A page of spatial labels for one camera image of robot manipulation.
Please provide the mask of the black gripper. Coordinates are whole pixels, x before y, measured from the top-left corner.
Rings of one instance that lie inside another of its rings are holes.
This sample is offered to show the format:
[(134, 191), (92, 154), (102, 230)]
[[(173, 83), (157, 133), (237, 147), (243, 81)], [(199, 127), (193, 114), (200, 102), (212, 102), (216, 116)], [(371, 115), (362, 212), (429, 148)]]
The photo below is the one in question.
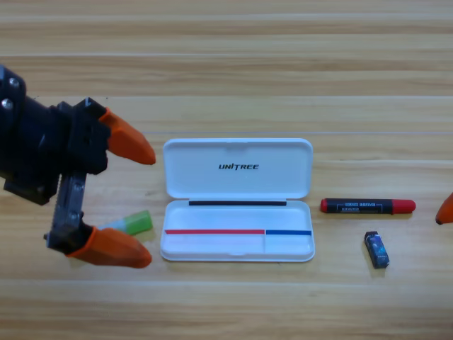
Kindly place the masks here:
[(89, 174), (108, 165), (107, 150), (153, 165), (146, 137), (92, 98), (76, 105), (44, 106), (27, 95), (23, 78), (1, 67), (1, 177), (4, 190), (38, 205), (57, 199), (47, 247), (70, 255), (93, 228), (83, 221)]

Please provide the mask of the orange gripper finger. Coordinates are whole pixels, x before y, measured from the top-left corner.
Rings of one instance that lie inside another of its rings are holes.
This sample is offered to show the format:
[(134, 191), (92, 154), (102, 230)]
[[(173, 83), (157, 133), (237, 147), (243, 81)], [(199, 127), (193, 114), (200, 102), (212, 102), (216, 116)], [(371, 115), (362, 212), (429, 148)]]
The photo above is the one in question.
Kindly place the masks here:
[(136, 238), (116, 229), (96, 227), (88, 241), (67, 257), (97, 266), (128, 268), (145, 268), (152, 261), (147, 248)]
[(440, 206), (435, 221), (438, 225), (453, 223), (453, 193)]

